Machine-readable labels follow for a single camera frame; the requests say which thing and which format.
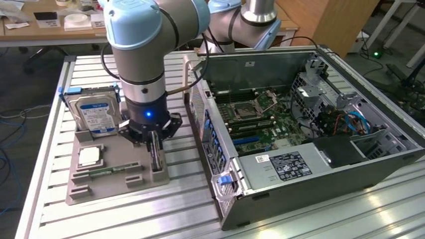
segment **slotted aluminum surface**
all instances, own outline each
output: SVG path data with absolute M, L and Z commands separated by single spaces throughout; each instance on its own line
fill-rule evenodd
M 182 76 L 182 55 L 165 57 L 167 90 Z M 115 72 L 111 56 L 106 65 Z M 107 86 L 115 80 L 101 68 L 98 56 L 77 57 L 63 76 L 71 86 Z M 74 121 L 61 103 L 33 215 L 25 205 L 15 238 L 422 238 L 425 236 L 425 161 L 402 168 L 377 186 L 222 232 L 202 173 L 182 96 L 167 99 L 183 116 L 175 137 L 165 142 L 171 181 L 167 185 L 89 203 L 65 200 Z

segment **blue ram slot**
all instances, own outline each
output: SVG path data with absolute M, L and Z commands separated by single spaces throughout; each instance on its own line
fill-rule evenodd
M 250 138 L 242 138 L 233 140 L 234 145 L 245 144 L 245 143 L 253 143 L 259 141 L 259 137 L 250 137 Z

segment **motherboard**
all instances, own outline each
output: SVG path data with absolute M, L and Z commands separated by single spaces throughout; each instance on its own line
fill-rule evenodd
M 214 94 L 238 156 L 291 147 L 306 139 L 287 100 L 277 95 L 271 88 Z

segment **hard drive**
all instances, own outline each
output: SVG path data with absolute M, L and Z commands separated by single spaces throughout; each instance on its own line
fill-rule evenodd
M 115 86 L 86 89 L 67 88 L 61 97 L 79 131 L 90 131 L 93 137 L 117 134 L 121 114 Z

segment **floor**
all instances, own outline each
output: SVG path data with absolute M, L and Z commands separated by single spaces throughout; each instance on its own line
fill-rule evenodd
M 371 33 L 382 14 L 370 18 L 365 26 L 365 31 Z M 382 40 L 397 24 L 390 21 L 378 40 Z M 377 40 L 370 51 L 379 47 L 381 42 Z M 415 51 L 419 49 L 425 42 L 423 35 L 406 28 L 393 43 L 393 55 L 385 55 L 378 61 L 382 64 L 391 63 L 399 66 L 401 70 L 409 74 L 411 69 L 405 67 L 406 62 L 413 57 Z M 10 48 L 7 53 L 0 57 L 0 112 L 10 109 L 26 109 L 37 105 L 46 105 L 50 103 L 55 94 L 55 84 L 61 69 L 62 57 L 55 52 L 49 52 L 33 64 L 35 73 L 25 75 L 21 71 L 21 63 L 25 61 L 30 53 L 35 52 L 37 48 L 29 48 L 27 54 L 21 54 L 15 48 Z M 70 55 L 98 55 L 90 45 L 65 46 L 63 50 Z M 350 54 L 345 58 L 346 62 L 359 72 L 365 73 L 378 67 L 378 64 L 365 60 L 358 54 Z M 369 78 L 381 82 L 387 81 L 385 70 L 370 73 Z M 425 79 L 425 70 L 421 71 L 418 80 Z M 47 113 L 47 108 L 31 111 L 27 116 L 37 116 Z M 21 119 L 7 120 L 10 123 L 19 123 Z M 29 186 L 31 170 L 35 162 L 37 151 L 43 134 L 46 118 L 27 119 L 25 122 L 25 134 L 18 142 L 7 147 L 6 153 L 10 161 L 15 165 L 15 171 L 21 182 L 21 200 L 13 205 L 11 211 L 0 215 L 0 238 L 9 239 L 14 236 L 18 218 L 21 214 L 21 207 L 25 199 L 25 193 Z M 0 138 L 4 138 L 15 126 L 0 123 Z M 4 177 L 4 170 L 0 171 L 0 179 Z M 10 205 L 10 202 L 18 195 L 17 184 L 14 178 L 9 177 L 5 184 L 0 187 L 0 211 Z

